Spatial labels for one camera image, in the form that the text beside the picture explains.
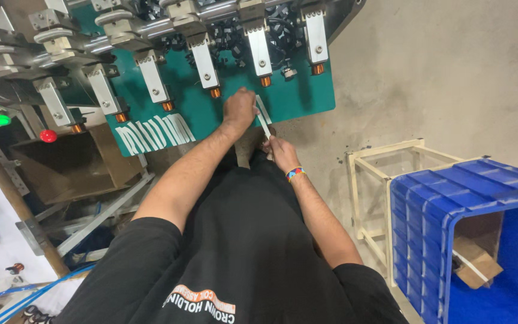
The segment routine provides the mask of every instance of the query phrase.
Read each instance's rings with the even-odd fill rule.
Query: copper coil
[[[319,74],[325,72],[325,68],[323,67],[323,63],[315,64],[311,67],[311,75],[318,76]]]
[[[211,91],[211,97],[213,99],[219,98],[221,96],[221,88],[220,87],[213,88],[210,91]]]
[[[87,129],[85,128],[85,125],[84,124],[75,124],[75,125],[71,125],[71,132],[73,134],[79,134],[79,133],[82,133],[84,131],[86,131]]]
[[[166,112],[170,112],[171,110],[175,109],[175,104],[173,103],[173,101],[166,101],[164,103],[161,103],[161,105],[163,106],[163,110],[165,110]]]
[[[127,113],[119,113],[119,114],[115,114],[115,120],[118,122],[118,123],[124,123],[126,121],[129,121],[129,115],[127,115]]]
[[[271,76],[261,77],[260,81],[261,81],[261,86],[263,88],[267,88],[268,86],[271,85]]]

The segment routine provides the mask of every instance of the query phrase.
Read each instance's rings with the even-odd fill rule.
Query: wrist
[[[309,178],[307,177],[306,173],[302,172],[302,173],[297,173],[296,175],[294,175],[293,178],[291,178],[291,181],[289,181],[289,182],[291,183],[292,186],[296,186],[305,181],[309,181]]]
[[[217,132],[219,132],[227,141],[230,141],[232,144],[235,143],[242,135],[243,132],[240,131],[234,124],[231,122],[224,121],[217,128]]]

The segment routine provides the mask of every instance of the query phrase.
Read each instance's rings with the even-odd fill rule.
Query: cardboard piece
[[[455,273],[472,289],[491,282],[503,268],[474,241],[458,237],[453,240],[453,259],[460,264]]]
[[[124,158],[102,124],[88,132],[60,136],[53,143],[25,141],[10,147],[21,161],[22,179],[45,204],[80,200],[130,185],[143,168],[137,156]]]

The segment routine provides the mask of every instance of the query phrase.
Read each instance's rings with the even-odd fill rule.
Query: wooden frame
[[[411,171],[409,173],[421,171],[423,169],[425,170],[424,164],[423,164],[423,160],[424,160],[425,156],[429,156],[429,157],[435,158],[437,160],[440,160],[443,163],[446,163],[441,166],[427,168],[427,170],[428,169],[429,170],[444,169],[444,168],[451,167],[454,164],[459,163],[459,162],[470,161],[470,160],[475,160],[475,159],[479,158],[479,157],[477,157],[477,158],[465,160],[463,158],[459,158],[459,157],[452,156],[452,155],[449,155],[446,153],[435,151],[433,149],[426,148],[425,140],[422,138],[414,139],[411,141],[399,142],[396,144],[391,144],[391,145],[386,145],[386,146],[381,146],[378,148],[366,149],[363,151],[352,151],[352,152],[347,153],[347,160],[349,161],[349,173],[350,173],[349,180],[351,182],[351,195],[352,195],[352,202],[353,202],[353,204],[352,204],[353,230],[355,231],[356,238],[358,240],[364,239],[367,242],[367,244],[369,244],[371,251],[373,253],[375,253],[377,255],[377,257],[379,258],[379,260],[385,265],[385,267],[387,268],[387,282],[393,287],[397,286],[397,284],[395,283],[395,281],[393,279],[393,275],[392,275],[393,257],[392,257],[392,253],[391,253],[392,252],[392,227],[391,227],[391,189],[390,189],[390,187],[391,187],[391,181],[395,177],[397,177],[399,175],[407,174],[408,172],[402,173],[399,175],[389,176],[389,175],[385,174],[384,172],[382,172],[381,170],[379,170],[378,168],[375,168],[374,166],[372,166],[371,164],[366,162],[363,158],[366,158],[366,157],[369,158],[371,156],[376,156],[379,154],[390,153],[390,152],[394,152],[394,151],[402,151],[402,150],[411,151],[414,154],[413,166],[414,166],[415,170]],[[385,217],[385,225],[386,225],[387,232],[385,232],[385,230],[383,230],[383,229],[380,229],[380,230],[377,229],[377,230],[370,231],[370,230],[366,229],[366,227],[365,227],[365,224],[364,224],[364,222],[361,218],[361,214],[360,214],[361,210],[360,210],[360,205],[359,205],[359,193],[357,192],[356,174],[357,174],[358,168],[363,169],[364,171],[368,172],[375,179],[377,179],[378,181],[380,181],[382,183],[382,186],[383,186],[382,193],[384,195],[383,214]],[[385,237],[385,239],[386,239],[386,250],[385,251],[383,251],[379,247],[377,242],[374,240],[374,238],[376,238],[377,236],[380,236],[380,235],[386,236]]]

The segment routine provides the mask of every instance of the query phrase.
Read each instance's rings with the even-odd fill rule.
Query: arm
[[[284,173],[301,165],[295,148],[284,139],[271,136],[269,142],[263,147],[268,147],[273,152],[275,163]],[[362,265],[361,256],[349,234],[317,193],[307,175],[305,173],[295,175],[291,179],[291,184],[299,200],[305,225],[331,268],[343,263]]]
[[[215,168],[255,118],[255,92],[241,87],[223,105],[223,123],[175,162],[139,206],[133,219],[163,218],[183,233],[187,215]]]

